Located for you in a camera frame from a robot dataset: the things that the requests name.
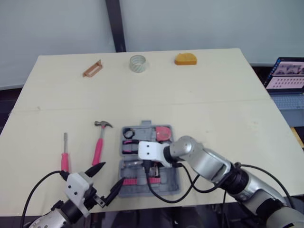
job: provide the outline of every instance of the pink screwdriver handle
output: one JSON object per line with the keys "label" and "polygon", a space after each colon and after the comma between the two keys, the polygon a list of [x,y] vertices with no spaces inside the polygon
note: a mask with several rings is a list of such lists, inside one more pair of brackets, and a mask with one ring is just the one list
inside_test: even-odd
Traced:
{"label": "pink screwdriver handle", "polygon": [[61,154],[61,170],[69,172],[68,169],[68,153]]}
{"label": "pink screwdriver handle", "polygon": [[104,139],[99,138],[96,147],[95,147],[95,154],[93,158],[92,165],[97,165],[100,162],[101,150],[103,149]]}

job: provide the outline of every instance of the sponge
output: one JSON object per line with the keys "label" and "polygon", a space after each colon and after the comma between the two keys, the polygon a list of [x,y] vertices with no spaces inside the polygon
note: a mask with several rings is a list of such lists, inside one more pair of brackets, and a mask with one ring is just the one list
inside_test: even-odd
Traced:
{"label": "sponge", "polygon": [[192,53],[178,54],[175,57],[174,63],[176,65],[195,65],[197,63],[197,59]]}

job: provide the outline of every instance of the light wooden tabletop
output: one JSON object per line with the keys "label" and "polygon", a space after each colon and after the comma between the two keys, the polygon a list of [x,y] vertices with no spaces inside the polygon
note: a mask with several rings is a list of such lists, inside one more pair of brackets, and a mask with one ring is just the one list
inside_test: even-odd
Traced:
{"label": "light wooden tabletop", "polygon": [[[292,195],[304,193],[303,150],[241,51],[187,51],[196,55],[198,64],[176,66],[174,57],[184,52],[140,53],[149,63],[140,74],[128,68],[136,53],[40,56],[0,136],[0,215],[20,215],[32,187],[60,169],[63,132],[69,134],[71,170],[86,170],[100,133],[95,120],[114,126],[104,137],[102,161],[107,164],[94,177],[99,195],[106,196],[118,180],[121,128],[147,119],[170,124],[175,139],[190,135],[232,162],[268,170]],[[83,78],[98,59],[104,68]],[[190,185],[184,171],[179,172],[182,191],[167,196],[170,200]],[[283,194],[269,177],[252,173]],[[42,183],[27,214],[46,213],[59,199],[66,200],[64,185],[59,176]],[[201,178],[197,186],[207,189],[212,184]],[[155,197],[117,197],[109,207],[92,211],[211,204],[222,197],[220,189],[209,194],[191,191],[174,205]]]}

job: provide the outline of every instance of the gray toolbox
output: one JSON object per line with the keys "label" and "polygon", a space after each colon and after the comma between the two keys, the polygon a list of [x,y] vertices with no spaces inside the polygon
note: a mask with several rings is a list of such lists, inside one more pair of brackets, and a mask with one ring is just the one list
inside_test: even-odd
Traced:
{"label": "gray toolbox", "polygon": [[[172,127],[170,125],[152,125],[151,121],[142,121],[139,126],[123,127],[121,131],[119,178],[125,177],[119,196],[152,196],[146,175],[137,158],[138,142],[150,141],[168,143],[173,142]],[[155,162],[150,169],[151,186],[159,195],[173,195],[181,191],[178,169],[163,167]]]}

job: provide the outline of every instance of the white wall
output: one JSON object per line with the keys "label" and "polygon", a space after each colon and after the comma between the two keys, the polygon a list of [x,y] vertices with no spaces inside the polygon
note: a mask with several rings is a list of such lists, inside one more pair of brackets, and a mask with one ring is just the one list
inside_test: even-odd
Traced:
{"label": "white wall", "polygon": [[241,48],[252,64],[304,57],[304,0],[122,0],[127,51]]}
{"label": "white wall", "polygon": [[39,55],[115,52],[104,0],[0,0],[0,89],[21,87]]}

